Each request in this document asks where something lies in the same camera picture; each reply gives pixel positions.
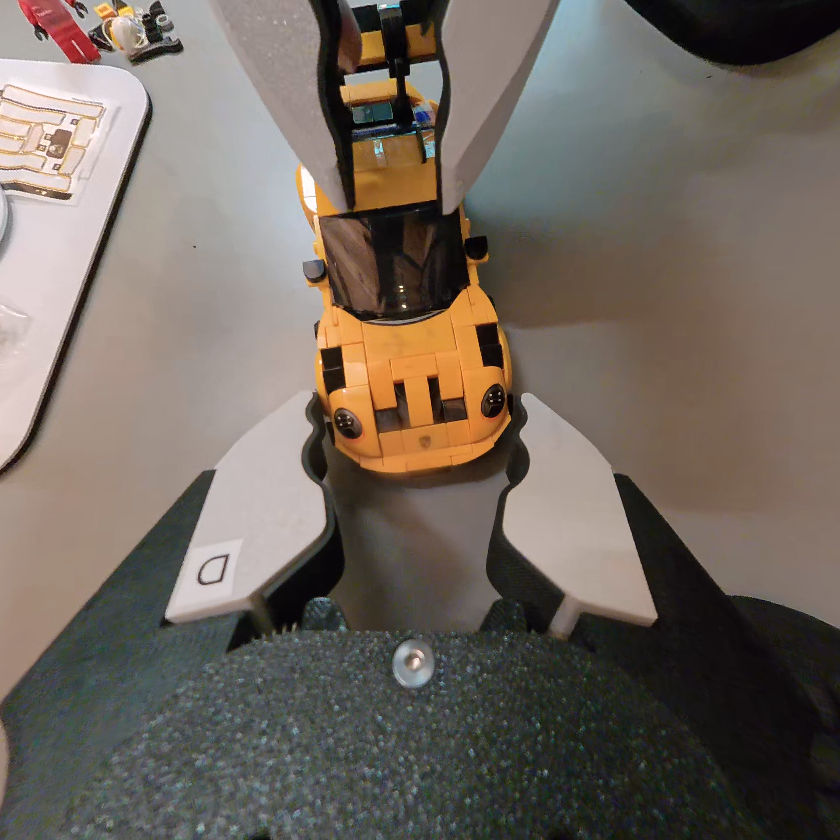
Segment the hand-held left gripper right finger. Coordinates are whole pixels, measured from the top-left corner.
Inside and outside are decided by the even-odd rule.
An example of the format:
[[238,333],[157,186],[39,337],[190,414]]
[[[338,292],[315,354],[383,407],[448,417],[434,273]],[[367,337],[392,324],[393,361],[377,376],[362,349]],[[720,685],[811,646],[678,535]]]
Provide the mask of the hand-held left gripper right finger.
[[569,637],[591,614],[650,627],[658,615],[618,492],[596,447],[532,394],[511,404],[508,487],[487,575],[531,629]]

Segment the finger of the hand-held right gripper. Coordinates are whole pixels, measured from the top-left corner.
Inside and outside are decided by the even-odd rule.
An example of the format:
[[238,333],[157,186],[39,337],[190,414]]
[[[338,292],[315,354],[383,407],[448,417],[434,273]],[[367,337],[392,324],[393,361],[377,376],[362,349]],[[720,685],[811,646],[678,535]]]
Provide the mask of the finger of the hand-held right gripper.
[[438,197],[450,214],[494,151],[559,5],[451,1],[438,15],[444,96],[436,127]]
[[277,127],[341,212],[354,205],[350,115],[340,93],[339,2],[213,2]]

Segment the dark transparent lego windshield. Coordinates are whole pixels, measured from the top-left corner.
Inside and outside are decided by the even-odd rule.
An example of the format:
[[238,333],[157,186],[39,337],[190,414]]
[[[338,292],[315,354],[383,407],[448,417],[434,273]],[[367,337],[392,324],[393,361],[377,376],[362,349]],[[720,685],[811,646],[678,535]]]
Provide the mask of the dark transparent lego windshield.
[[333,303],[362,320],[447,309],[469,284],[459,211],[434,203],[320,216]]

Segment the white book stand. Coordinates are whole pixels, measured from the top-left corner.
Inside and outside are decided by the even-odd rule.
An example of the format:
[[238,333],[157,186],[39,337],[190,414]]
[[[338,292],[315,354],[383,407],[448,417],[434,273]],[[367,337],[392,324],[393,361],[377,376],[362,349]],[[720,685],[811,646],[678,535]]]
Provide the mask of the white book stand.
[[32,319],[23,351],[1,367],[2,470],[23,454],[46,408],[151,118],[142,84],[117,68],[2,59],[2,87],[7,83],[109,100],[120,112],[77,203],[2,188],[1,298]]

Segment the red lego minifigure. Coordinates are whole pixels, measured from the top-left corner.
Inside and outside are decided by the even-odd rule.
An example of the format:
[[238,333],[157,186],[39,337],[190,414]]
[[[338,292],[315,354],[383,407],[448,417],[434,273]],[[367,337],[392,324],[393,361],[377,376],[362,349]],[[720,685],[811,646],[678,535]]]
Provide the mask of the red lego minifigure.
[[52,39],[71,63],[99,62],[101,53],[70,14],[79,18],[88,12],[81,1],[18,1],[38,40]]

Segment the yellow black lego spoiler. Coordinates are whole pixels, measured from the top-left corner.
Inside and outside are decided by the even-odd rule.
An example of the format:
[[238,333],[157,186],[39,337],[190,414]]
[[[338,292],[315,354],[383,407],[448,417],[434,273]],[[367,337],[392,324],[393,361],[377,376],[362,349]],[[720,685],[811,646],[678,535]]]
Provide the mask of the yellow black lego spoiler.
[[[398,5],[402,11],[405,27],[406,53],[409,62],[424,62],[436,57],[434,24],[431,18],[431,2],[401,1],[386,2]],[[355,20],[362,36],[362,56],[357,71],[387,68],[385,37],[379,6],[376,3],[352,7]]]

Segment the yellow lego car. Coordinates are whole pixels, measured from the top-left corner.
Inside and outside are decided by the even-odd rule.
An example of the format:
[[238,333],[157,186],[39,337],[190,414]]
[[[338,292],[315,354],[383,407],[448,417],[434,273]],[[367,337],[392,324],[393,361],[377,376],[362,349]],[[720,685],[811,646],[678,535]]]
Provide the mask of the yellow lego car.
[[[395,81],[342,87],[353,143],[415,133],[423,137],[424,159],[431,154],[435,159],[438,106],[412,85],[406,90],[414,121],[400,127],[392,120]],[[408,474],[461,465],[491,450],[510,422],[512,375],[507,338],[492,300],[480,287],[486,237],[471,235],[459,206],[454,211],[460,215],[468,286],[445,310],[362,320],[333,303],[319,220],[377,209],[339,213],[303,165],[296,179],[314,233],[314,258],[304,264],[304,276],[323,300],[315,327],[317,389],[339,452],[365,469]],[[447,215],[437,200],[428,203]]]

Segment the lego sticker sheet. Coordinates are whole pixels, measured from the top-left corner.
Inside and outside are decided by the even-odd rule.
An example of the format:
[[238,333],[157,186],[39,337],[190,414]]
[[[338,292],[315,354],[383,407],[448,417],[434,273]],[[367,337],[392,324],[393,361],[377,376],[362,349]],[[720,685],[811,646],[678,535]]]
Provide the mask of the lego sticker sheet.
[[38,201],[77,203],[119,112],[114,101],[5,84],[2,188]]

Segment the yellow lego tile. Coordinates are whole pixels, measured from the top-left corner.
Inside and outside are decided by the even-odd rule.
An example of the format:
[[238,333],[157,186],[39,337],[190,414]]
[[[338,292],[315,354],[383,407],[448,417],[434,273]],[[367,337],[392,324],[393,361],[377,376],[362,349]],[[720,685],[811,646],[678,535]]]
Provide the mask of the yellow lego tile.
[[353,143],[356,212],[437,200],[434,154],[424,159],[422,139],[406,133]]

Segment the person's right forearm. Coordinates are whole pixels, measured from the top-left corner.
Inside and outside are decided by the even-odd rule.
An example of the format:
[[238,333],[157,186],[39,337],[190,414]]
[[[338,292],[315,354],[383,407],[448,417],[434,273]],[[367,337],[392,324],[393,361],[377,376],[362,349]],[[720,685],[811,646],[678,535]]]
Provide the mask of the person's right forearm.
[[792,56],[836,32],[838,1],[628,1],[693,56],[755,66]]

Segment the black lego bracket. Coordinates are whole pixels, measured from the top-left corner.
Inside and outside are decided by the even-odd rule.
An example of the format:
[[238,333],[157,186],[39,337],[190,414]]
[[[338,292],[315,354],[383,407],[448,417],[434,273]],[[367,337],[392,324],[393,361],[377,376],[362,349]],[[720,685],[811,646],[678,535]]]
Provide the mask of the black lego bracket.
[[381,33],[390,78],[395,79],[395,96],[392,100],[394,121],[402,126],[411,126],[414,121],[413,107],[406,92],[406,75],[410,73],[410,60],[403,11],[399,3],[378,6]]

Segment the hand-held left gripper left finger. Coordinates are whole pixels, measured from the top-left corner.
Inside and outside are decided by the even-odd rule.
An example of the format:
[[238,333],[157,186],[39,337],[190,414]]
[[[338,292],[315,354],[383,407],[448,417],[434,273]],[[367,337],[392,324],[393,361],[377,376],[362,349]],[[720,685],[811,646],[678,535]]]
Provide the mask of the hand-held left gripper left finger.
[[248,613],[267,633],[299,623],[311,599],[330,594],[343,546],[323,438],[320,400],[301,392],[218,462],[167,621]]

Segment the plastic bag of lego parts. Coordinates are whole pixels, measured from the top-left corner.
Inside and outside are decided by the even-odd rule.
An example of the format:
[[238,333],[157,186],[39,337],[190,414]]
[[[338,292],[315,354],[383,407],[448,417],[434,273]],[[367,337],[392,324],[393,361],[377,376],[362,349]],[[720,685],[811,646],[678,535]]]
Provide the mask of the plastic bag of lego parts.
[[32,318],[24,311],[1,302],[1,367],[12,365],[21,354]]

